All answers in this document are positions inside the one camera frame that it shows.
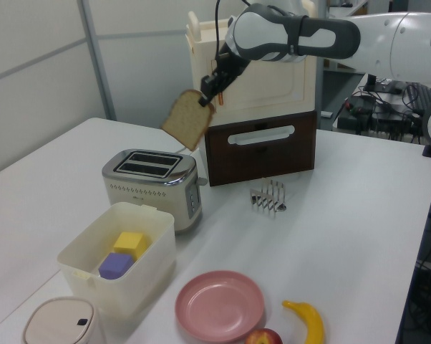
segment drawer handle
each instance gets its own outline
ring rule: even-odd
[[[282,140],[288,138],[295,132],[293,125],[286,127],[272,128],[252,131],[228,136],[228,143],[231,145],[251,145],[253,143],[268,142],[273,140]]]

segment pink plate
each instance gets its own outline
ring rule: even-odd
[[[234,271],[201,274],[187,283],[175,301],[179,324],[193,337],[226,343],[247,335],[264,309],[256,283]]]

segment yellow banana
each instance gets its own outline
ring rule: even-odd
[[[324,323],[316,308],[305,302],[283,301],[285,308],[293,310],[308,327],[308,335],[305,344],[324,344],[325,330]]]

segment red apple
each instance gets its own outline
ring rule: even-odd
[[[246,338],[245,344],[282,344],[278,333],[269,328],[259,328],[252,331]]]

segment toaster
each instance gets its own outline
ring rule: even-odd
[[[153,206],[174,216],[175,232],[190,230],[201,217],[200,186],[192,156],[155,150],[124,150],[102,168],[111,204]]]

